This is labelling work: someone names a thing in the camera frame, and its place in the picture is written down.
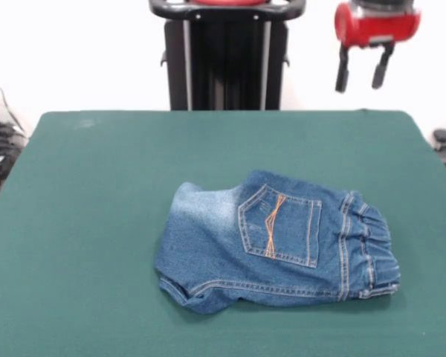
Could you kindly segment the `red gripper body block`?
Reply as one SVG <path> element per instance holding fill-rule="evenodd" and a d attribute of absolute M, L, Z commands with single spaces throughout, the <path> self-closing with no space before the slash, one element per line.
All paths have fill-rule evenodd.
<path fill-rule="evenodd" d="M 341 45 L 365 48 L 411 39 L 421 22 L 421 11 L 411 4 L 396 10 L 347 1 L 337 6 L 334 29 Z"/>

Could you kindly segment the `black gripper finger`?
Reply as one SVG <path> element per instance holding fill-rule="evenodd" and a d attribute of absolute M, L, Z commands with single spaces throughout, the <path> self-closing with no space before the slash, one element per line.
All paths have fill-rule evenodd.
<path fill-rule="evenodd" d="M 372 78 L 373 89 L 379 89 L 384 84 L 388 63 L 390 61 L 390 57 L 394 52 L 393 42 L 384 43 L 383 47 L 384 47 L 384 52 L 381 55 L 380 61 L 375 68 L 375 72 Z"/>
<path fill-rule="evenodd" d="M 335 91 L 344 93 L 349 79 L 349 47 L 340 46 L 339 50 L 339 66 L 337 70 L 337 79 L 335 83 Z"/>

